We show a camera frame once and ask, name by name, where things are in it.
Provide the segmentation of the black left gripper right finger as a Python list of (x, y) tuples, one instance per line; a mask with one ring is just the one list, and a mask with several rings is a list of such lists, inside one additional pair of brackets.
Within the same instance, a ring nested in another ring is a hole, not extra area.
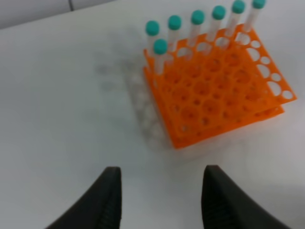
[(206, 166), (201, 197), (205, 229), (287, 229), (217, 165)]

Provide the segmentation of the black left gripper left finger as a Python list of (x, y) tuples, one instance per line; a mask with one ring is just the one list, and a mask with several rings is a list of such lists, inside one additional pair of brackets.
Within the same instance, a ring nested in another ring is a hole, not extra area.
[(122, 171), (107, 167), (49, 229), (118, 229), (122, 219)]

